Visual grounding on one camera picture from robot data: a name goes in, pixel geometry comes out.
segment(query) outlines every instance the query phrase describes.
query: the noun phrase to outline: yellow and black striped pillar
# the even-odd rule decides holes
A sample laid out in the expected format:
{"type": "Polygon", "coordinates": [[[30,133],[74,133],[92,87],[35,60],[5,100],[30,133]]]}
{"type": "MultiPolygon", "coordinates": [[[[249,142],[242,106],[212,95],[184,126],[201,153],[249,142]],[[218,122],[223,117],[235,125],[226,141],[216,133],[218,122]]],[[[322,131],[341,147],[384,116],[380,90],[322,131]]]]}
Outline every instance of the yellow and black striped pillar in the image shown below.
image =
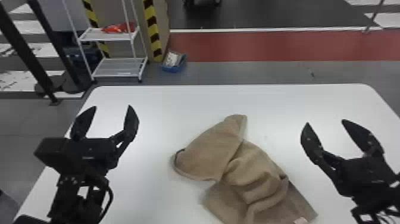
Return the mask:
{"type": "MultiPolygon", "coordinates": [[[[90,24],[92,25],[93,28],[100,28],[99,27],[99,20],[97,19],[97,16],[93,10],[92,4],[90,0],[82,0],[83,6],[86,9],[86,14],[87,17],[90,21],[90,24]]],[[[99,44],[97,46],[103,53],[106,58],[110,57],[110,50],[108,49],[106,43],[104,41],[99,41],[99,44]]]]}
{"type": "Polygon", "coordinates": [[[163,60],[163,49],[160,41],[160,34],[158,33],[153,0],[143,0],[143,3],[145,6],[145,19],[147,21],[147,31],[150,38],[154,61],[161,62],[163,60]]]}

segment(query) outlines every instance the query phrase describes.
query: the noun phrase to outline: table surface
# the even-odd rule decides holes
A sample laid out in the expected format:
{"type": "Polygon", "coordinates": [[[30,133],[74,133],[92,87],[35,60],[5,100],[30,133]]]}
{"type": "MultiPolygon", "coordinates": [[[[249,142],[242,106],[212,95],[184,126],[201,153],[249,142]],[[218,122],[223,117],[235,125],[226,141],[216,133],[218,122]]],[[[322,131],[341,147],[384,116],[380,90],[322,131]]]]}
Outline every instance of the table surface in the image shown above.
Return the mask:
{"type": "MultiPolygon", "coordinates": [[[[246,114],[245,138],[259,145],[287,173],[319,216],[313,223],[355,223],[351,199],[305,155],[300,134],[310,122],[324,148],[344,158],[361,151],[344,130],[346,118],[370,129],[400,170],[400,120],[367,85],[104,86],[96,88],[81,112],[98,107],[88,137],[108,137],[122,129],[128,104],[139,131],[111,170],[115,199],[102,223],[220,223],[201,204],[212,182],[178,175],[170,157],[230,114],[246,114]]],[[[18,216],[46,219],[59,175],[45,168],[18,216]]]]}

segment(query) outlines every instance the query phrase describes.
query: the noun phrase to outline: red object on shelf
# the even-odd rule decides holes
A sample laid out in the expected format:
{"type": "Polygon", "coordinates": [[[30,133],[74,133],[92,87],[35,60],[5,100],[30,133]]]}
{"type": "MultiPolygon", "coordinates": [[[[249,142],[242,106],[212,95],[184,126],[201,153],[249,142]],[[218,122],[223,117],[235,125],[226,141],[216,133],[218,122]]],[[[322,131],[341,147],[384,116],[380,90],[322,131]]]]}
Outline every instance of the red object on shelf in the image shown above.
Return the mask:
{"type": "MultiPolygon", "coordinates": [[[[129,28],[130,28],[131,32],[134,32],[136,29],[136,23],[129,22],[129,28]]],[[[129,32],[128,26],[126,23],[110,25],[110,26],[107,26],[107,27],[101,29],[101,31],[106,32],[106,33],[128,33],[129,32]]]]}

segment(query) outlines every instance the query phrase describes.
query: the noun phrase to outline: towel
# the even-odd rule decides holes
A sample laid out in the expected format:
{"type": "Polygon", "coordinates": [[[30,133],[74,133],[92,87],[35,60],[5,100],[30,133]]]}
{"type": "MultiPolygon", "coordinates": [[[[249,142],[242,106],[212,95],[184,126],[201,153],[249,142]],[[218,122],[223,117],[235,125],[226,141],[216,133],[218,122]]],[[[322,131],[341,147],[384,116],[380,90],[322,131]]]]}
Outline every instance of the towel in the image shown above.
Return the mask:
{"type": "Polygon", "coordinates": [[[304,224],[317,214],[284,171],[243,139],[246,116],[231,115],[174,156],[177,173],[214,180],[204,206],[226,224],[304,224]]]}

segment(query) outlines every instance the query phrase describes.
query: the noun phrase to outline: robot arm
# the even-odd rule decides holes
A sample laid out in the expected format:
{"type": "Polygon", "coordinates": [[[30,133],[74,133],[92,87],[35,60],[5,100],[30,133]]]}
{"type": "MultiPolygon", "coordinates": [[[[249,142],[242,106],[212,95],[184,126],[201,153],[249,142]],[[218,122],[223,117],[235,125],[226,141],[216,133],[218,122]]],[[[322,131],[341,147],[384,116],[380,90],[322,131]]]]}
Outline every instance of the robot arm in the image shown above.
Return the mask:
{"type": "Polygon", "coordinates": [[[357,206],[351,213],[357,223],[388,223],[385,217],[400,217],[400,185],[396,185],[400,178],[386,163],[379,141],[356,123],[342,120],[342,124],[363,152],[361,158],[346,160],[325,151],[309,123],[301,134],[306,155],[332,180],[340,195],[352,198],[357,206]]]}

